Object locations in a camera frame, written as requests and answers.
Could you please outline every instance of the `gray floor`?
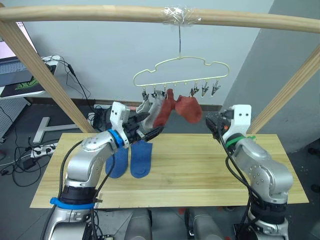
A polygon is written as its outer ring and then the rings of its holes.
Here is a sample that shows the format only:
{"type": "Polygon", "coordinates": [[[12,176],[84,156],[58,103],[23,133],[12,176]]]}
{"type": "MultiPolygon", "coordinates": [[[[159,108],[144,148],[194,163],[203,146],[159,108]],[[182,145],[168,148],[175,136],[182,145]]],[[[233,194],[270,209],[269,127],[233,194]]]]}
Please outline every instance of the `gray floor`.
{"type": "MultiPolygon", "coordinates": [[[[80,107],[85,114],[88,107],[80,107]]],[[[72,121],[55,105],[34,104],[22,112],[15,121],[17,131],[17,143],[19,146],[28,146],[28,137],[34,136],[42,117],[51,117],[50,125],[72,124],[72,121]]],[[[65,132],[80,132],[77,129],[65,132]]],[[[164,133],[208,133],[204,120],[198,124],[188,124],[175,112],[171,114],[164,129],[164,133]]],[[[57,139],[61,132],[48,132],[44,141],[57,139]]],[[[7,134],[7,140],[0,145],[0,150],[7,153],[7,158],[0,164],[13,160],[15,149],[14,128],[7,134]]],[[[320,142],[311,144],[314,148],[320,148],[320,142]]],[[[316,240],[319,228],[314,225],[320,219],[320,194],[311,191],[312,184],[320,184],[320,159],[308,154],[308,147],[288,154],[292,165],[303,185],[310,203],[290,204],[287,211],[289,221],[289,237],[291,240],[316,240]]],[[[40,164],[45,164],[49,159],[44,157],[40,164]]],[[[27,184],[35,180],[38,172],[23,173],[17,176],[17,181],[27,184]]],[[[39,181],[29,187],[18,187],[14,184],[11,176],[0,176],[0,240],[34,240],[40,238],[40,233],[47,217],[47,209],[29,208],[36,192],[39,181]]],[[[184,225],[184,206],[152,208],[152,235],[154,240],[185,240],[186,229],[184,225]]],[[[234,239],[232,224],[240,221],[243,207],[237,207],[234,211],[226,211],[222,207],[206,207],[214,220],[220,226],[223,234],[234,239]]],[[[123,240],[127,225],[130,220],[131,209],[115,209],[111,212],[99,212],[100,226],[104,234],[114,235],[116,240],[123,240]]]]}

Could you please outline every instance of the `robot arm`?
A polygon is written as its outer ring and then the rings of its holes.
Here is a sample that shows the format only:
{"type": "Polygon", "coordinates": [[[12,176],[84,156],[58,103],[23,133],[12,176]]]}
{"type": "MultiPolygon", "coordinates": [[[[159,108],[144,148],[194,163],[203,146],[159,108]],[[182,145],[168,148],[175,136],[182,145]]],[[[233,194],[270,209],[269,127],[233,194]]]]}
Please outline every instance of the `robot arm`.
{"type": "Polygon", "coordinates": [[[141,139],[149,141],[163,130],[163,127],[157,127],[143,134],[139,130],[139,122],[149,113],[132,117],[129,117],[129,113],[125,105],[114,102],[110,116],[112,129],[82,141],[81,149],[69,161],[60,198],[52,198],[50,201],[54,207],[42,239],[91,239],[92,227],[87,220],[96,202],[96,186],[104,163],[118,148],[128,148],[141,139]]]}
{"type": "Polygon", "coordinates": [[[268,235],[273,240],[288,240],[285,210],[293,177],[286,166],[274,161],[266,150],[251,138],[245,137],[251,124],[251,106],[234,105],[221,115],[207,118],[206,124],[214,139],[220,141],[219,132],[223,134],[222,140],[227,150],[232,154],[236,165],[250,178],[251,189],[263,201],[264,206],[261,206],[258,197],[253,195],[248,218],[252,221],[258,217],[259,220],[255,221],[242,238],[266,239],[268,235]]]}

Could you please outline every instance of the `red sock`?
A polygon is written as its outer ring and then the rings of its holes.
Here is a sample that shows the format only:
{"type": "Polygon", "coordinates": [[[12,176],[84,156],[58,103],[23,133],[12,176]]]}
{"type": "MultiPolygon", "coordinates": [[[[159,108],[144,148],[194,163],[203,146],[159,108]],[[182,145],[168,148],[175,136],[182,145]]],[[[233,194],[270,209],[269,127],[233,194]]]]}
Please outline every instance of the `red sock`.
{"type": "Polygon", "coordinates": [[[174,99],[174,92],[170,88],[166,91],[166,98],[163,101],[160,113],[156,117],[153,127],[159,127],[166,125],[166,122],[168,121],[168,118],[171,114],[171,111],[175,109],[176,101],[174,99]]]}
{"type": "Polygon", "coordinates": [[[175,103],[176,112],[184,117],[187,122],[196,124],[202,118],[201,107],[195,97],[179,96],[175,103]]]}

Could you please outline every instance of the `wooden pole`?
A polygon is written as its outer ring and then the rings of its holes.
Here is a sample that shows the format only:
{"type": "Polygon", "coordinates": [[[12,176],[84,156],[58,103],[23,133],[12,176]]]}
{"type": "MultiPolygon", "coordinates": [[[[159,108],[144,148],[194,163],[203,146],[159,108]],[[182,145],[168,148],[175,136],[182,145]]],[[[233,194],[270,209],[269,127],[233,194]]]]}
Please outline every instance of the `wooden pole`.
{"type": "Polygon", "coordinates": [[[0,21],[0,36],[81,131],[83,133],[95,133],[93,127],[68,97],[58,80],[40,59],[17,24],[15,22],[0,21]]]}
{"type": "MultiPolygon", "coordinates": [[[[170,23],[166,13],[171,8],[117,5],[48,5],[0,8],[0,21],[113,21],[170,23]]],[[[267,13],[214,9],[185,9],[184,22],[197,25],[220,25],[281,29],[320,33],[320,20],[267,13]]]]}
{"type": "Polygon", "coordinates": [[[320,69],[320,45],[318,45],[291,79],[252,121],[249,134],[256,134],[320,69]]]}

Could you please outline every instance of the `monitor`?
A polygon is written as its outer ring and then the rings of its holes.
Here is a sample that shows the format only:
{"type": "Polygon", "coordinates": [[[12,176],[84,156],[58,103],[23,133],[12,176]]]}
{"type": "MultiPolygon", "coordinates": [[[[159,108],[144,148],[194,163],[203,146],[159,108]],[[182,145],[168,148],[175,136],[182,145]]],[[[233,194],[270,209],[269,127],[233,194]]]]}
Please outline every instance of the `monitor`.
{"type": "MultiPolygon", "coordinates": [[[[23,32],[24,36],[29,41],[29,43],[34,48],[34,50],[37,51],[33,42],[31,41],[31,38],[30,38],[24,24],[22,22],[17,22],[16,24],[18,25],[20,30],[23,32]]],[[[0,62],[14,60],[14,59],[18,59],[18,58],[16,57],[14,52],[11,51],[10,47],[5,43],[5,41],[0,37],[0,62]]]]}

